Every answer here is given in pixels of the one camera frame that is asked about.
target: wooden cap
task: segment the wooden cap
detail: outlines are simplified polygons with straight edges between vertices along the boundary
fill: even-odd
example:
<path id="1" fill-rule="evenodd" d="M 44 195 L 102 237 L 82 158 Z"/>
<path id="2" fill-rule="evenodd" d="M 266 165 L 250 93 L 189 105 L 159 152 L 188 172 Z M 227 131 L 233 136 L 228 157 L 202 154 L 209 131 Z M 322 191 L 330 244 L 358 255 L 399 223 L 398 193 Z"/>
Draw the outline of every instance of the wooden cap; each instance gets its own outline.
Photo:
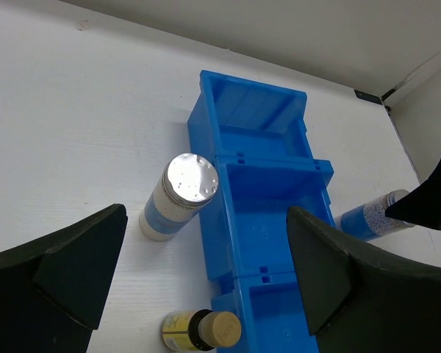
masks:
<path id="1" fill-rule="evenodd" d="M 232 347 L 242 335 L 240 320 L 228 311 L 206 315 L 198 329 L 202 340 L 211 347 Z"/>

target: salt shaker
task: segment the salt shaker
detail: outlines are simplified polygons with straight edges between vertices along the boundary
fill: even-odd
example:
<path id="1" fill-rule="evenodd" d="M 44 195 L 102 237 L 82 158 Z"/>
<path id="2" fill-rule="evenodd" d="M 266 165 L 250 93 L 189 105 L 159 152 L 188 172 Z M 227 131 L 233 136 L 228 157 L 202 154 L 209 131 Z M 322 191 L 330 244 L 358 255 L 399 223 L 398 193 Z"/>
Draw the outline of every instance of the salt shaker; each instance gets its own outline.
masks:
<path id="1" fill-rule="evenodd" d="M 208 160 L 180 154 L 165 167 L 140 214 L 140 229 L 155 241 L 171 239 L 214 197 L 218 185 L 218 174 Z"/>
<path id="2" fill-rule="evenodd" d="M 391 193 L 356 207 L 335 218 L 336 227 L 361 240 L 372 240 L 381 236 L 413 227 L 410 224 L 385 216 L 385 210 L 407 196 L 407 190 L 395 190 Z"/>

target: blue plastic container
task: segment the blue plastic container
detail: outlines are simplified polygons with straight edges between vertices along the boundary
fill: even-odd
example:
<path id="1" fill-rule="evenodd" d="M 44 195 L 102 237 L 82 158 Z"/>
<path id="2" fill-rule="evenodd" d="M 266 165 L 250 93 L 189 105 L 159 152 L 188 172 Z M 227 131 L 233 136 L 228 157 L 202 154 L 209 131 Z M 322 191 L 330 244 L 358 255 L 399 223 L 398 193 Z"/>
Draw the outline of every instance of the blue plastic container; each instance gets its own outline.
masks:
<path id="1" fill-rule="evenodd" d="M 219 191 L 200 212 L 213 310 L 239 315 L 240 342 L 219 353 L 318 353 L 309 337 L 287 240 L 290 206 L 334 225 L 326 191 L 333 168 L 314 160 L 306 94 L 208 71 L 188 121 L 192 153 L 207 158 Z"/>
<path id="2" fill-rule="evenodd" d="M 210 162 L 217 156 L 310 160 L 306 101 L 301 91 L 202 71 L 188 121 L 191 149 Z"/>
<path id="3" fill-rule="evenodd" d="M 318 353 L 294 273 L 236 279 L 212 309 L 235 313 L 243 329 L 238 344 L 218 353 Z"/>
<path id="4" fill-rule="evenodd" d="M 286 233 L 287 209 L 301 206 L 329 224 L 326 186 L 333 175 L 325 160 L 280 163 L 218 157 L 220 189 L 200 212 L 209 279 L 294 272 Z"/>

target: perforated lid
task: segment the perforated lid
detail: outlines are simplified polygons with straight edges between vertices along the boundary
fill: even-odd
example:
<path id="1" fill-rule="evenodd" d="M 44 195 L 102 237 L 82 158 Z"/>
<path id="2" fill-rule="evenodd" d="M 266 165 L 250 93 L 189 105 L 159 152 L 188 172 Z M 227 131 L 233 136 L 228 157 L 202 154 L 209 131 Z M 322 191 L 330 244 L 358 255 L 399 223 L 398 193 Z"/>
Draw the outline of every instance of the perforated lid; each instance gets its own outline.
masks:
<path id="1" fill-rule="evenodd" d="M 164 181 L 175 200 L 192 207 L 207 203 L 219 186 L 218 174 L 212 164 L 192 153 L 173 158 L 168 163 Z"/>

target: rectangular slot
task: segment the rectangular slot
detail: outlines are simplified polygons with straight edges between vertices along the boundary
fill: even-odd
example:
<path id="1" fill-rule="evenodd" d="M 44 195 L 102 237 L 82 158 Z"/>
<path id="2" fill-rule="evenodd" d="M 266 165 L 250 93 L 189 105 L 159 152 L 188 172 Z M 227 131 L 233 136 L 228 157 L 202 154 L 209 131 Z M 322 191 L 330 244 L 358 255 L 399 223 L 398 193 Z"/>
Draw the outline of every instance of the rectangular slot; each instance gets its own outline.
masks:
<path id="1" fill-rule="evenodd" d="M 301 170 L 228 164 L 233 208 L 228 208 L 241 275 L 294 271 L 286 231 L 287 210 L 300 206 L 330 223 L 323 199 L 321 172 L 309 164 Z"/>
<path id="2" fill-rule="evenodd" d="M 211 90 L 211 121 L 220 133 L 217 155 L 242 151 L 245 157 L 274 160 L 312 158 L 304 92 L 206 71 L 201 79 Z"/>
<path id="3" fill-rule="evenodd" d="M 295 285 L 270 285 L 250 290 L 258 353 L 318 353 L 309 337 L 301 296 Z"/>

